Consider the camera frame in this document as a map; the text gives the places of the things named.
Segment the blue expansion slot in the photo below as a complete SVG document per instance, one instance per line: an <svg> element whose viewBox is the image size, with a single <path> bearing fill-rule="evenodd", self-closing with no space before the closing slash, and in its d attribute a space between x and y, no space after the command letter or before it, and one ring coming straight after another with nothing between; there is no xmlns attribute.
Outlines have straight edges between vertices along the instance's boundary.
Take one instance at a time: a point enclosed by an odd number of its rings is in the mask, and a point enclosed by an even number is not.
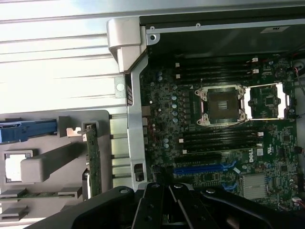
<svg viewBox="0 0 305 229"><path fill-rule="evenodd" d="M173 173L176 175L186 175L186 174L197 174L197 173L206 173L206 172L222 172L227 171L229 168L232 168L236 164L236 160L230 164L213 164L213 165L202 165L202 166L192 166L192 167L180 167L175 168Z"/></svg>

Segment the long black expansion slot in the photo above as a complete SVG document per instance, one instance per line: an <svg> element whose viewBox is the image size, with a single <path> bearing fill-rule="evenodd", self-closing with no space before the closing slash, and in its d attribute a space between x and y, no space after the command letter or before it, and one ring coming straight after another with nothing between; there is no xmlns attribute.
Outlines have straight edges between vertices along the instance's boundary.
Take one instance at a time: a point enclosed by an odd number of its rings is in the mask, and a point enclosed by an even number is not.
<svg viewBox="0 0 305 229"><path fill-rule="evenodd" d="M184 155L181 157L176 157L174 159L175 163L194 163L194 162L206 162L211 163L214 161L221 161L221 154L203 154L203 155Z"/></svg>

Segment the silver chipset heatsink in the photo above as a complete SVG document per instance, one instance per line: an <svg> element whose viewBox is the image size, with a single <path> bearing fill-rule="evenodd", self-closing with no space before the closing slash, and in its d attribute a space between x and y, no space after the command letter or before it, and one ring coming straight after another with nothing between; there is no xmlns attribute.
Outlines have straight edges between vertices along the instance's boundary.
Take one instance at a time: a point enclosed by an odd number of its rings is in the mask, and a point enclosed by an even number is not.
<svg viewBox="0 0 305 229"><path fill-rule="evenodd" d="M242 176L243 196L246 199L266 198L268 188L264 174L248 174Z"/></svg>

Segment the black RAM slot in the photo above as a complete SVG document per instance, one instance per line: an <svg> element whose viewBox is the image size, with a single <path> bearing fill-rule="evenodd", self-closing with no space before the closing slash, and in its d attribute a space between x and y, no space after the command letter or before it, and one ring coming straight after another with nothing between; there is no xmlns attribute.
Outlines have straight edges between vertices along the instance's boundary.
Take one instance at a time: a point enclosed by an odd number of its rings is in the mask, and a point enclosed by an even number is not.
<svg viewBox="0 0 305 229"><path fill-rule="evenodd" d="M257 56L221 56L221 57L202 57L202 58L180 58L176 60L179 63L187 62L258 62L259 58Z"/></svg>
<svg viewBox="0 0 305 229"><path fill-rule="evenodd" d="M212 63L176 63L175 68L220 68L220 67L235 67L235 66L252 66L254 62L212 62Z"/></svg>
<svg viewBox="0 0 305 229"><path fill-rule="evenodd" d="M246 141L255 141L255 140L262 140L262 137L256 136L244 136L244 137L200 137L200 138L180 138L178 140L179 143L186 143L186 142L196 142L196 141L204 141L204 142L216 142L216 141L235 141L235 140L246 140Z"/></svg>
<svg viewBox="0 0 305 229"><path fill-rule="evenodd" d="M243 74L243 73L233 73L233 74L195 74L195 75L186 75L186 74L176 74L175 80L179 81L217 81L217 82L228 82L228 81L242 81L246 79L252 79L255 74Z"/></svg>
<svg viewBox="0 0 305 229"><path fill-rule="evenodd" d="M191 133L183 133L183 138L190 137L201 137L201 136L227 136L227 135L256 135L262 130L245 130L245 131L224 131L224 132L191 132Z"/></svg>
<svg viewBox="0 0 305 229"><path fill-rule="evenodd" d="M219 146L260 146L263 145L263 143L259 142L218 142L218 143L187 143L183 144L184 148L188 147L219 147Z"/></svg>
<svg viewBox="0 0 305 229"><path fill-rule="evenodd" d="M180 69L179 74L206 74L206 73L259 73L259 69Z"/></svg>

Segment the CPU socket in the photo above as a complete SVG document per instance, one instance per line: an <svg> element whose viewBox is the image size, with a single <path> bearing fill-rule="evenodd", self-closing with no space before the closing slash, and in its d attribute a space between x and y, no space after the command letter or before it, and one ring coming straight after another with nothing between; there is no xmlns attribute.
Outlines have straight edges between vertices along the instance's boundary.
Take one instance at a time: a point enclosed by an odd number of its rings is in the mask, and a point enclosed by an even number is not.
<svg viewBox="0 0 305 229"><path fill-rule="evenodd" d="M247 121L245 93L246 88L240 84L201 86L194 92L199 97L200 108L196 124L217 127Z"/></svg>

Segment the green motherboard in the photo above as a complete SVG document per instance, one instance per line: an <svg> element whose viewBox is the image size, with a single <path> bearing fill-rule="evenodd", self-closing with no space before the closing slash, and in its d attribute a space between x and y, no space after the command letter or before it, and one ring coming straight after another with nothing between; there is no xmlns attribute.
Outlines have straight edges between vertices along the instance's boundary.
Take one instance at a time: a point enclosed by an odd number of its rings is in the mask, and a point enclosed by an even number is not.
<svg viewBox="0 0 305 229"><path fill-rule="evenodd" d="M217 82L207 81L204 86L240 84L244 87L282 83L284 91L290 95L290 108L287 117L282 120L251 121L217 127L203 127L196 124L200 116L199 97L194 92L200 88L199 81L175 80L180 68L175 68L175 59L152 57L147 67L140 74L140 93L143 115L143 135L148 179L169 184L181 182L192 185L195 189L219 187L228 192L243 196L242 176L248 174L264 174L268 194L266 198L253 201L277 210L295 210L301 207L299 200L294 200L303 188L299 178L299 155L304 153L297 146L297 114L295 111L295 75L297 68L288 58L274 55L258 55L258 62L252 66L235 66L206 69L259 69L252 79L242 81ZM218 143L218 142L256 142L260 146L219 146L188 147L178 140L183 133L191 132L224 132L224 131L262 130L256 135L227 135L201 137L262 137L262 140L186 142ZM184 155L221 154L221 161L211 163L175 163L176 157ZM197 174L176 175L175 168L213 164L230 164L235 166L222 172L206 172Z"/></svg>

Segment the open metal socket cover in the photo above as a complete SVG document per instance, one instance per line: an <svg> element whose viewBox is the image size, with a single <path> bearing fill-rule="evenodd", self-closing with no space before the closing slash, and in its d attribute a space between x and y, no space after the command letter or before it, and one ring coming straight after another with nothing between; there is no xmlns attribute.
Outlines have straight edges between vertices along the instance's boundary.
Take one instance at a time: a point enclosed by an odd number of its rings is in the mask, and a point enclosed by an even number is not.
<svg viewBox="0 0 305 229"><path fill-rule="evenodd" d="M248 86L244 89L244 111L251 121L282 120L290 108L290 95L282 83Z"/></svg>

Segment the silver CPU chip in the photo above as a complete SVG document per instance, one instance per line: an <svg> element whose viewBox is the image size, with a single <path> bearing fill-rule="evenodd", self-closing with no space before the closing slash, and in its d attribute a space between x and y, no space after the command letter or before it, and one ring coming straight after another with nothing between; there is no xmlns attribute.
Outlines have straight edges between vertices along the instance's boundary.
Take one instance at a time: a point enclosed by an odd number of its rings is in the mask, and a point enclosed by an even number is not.
<svg viewBox="0 0 305 229"><path fill-rule="evenodd" d="M24 154L5 155L5 177L7 182L21 182L20 163L26 158Z"/></svg>

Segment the open black PC case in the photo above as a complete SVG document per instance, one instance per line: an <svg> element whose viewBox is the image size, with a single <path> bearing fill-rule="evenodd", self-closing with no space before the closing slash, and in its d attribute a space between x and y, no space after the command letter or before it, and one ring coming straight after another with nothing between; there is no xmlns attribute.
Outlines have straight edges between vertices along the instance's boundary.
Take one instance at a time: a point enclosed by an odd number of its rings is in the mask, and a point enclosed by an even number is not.
<svg viewBox="0 0 305 229"><path fill-rule="evenodd" d="M144 150L140 74L152 57L204 58L274 55L297 68L295 111L299 178L294 197L305 210L305 5L260 10L186 13L117 18L107 23L109 50L126 79L127 135L132 187L148 179Z"/></svg>

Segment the silver stop bracket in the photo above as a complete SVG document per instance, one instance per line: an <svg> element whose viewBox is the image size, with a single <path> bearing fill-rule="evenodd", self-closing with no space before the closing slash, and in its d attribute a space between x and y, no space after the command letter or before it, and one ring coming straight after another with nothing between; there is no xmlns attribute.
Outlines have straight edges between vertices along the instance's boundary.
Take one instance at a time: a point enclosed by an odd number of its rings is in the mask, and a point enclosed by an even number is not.
<svg viewBox="0 0 305 229"><path fill-rule="evenodd" d="M114 88L115 88L115 97L116 98L125 98L125 78L124 77L115 77L114 78Z"/></svg>

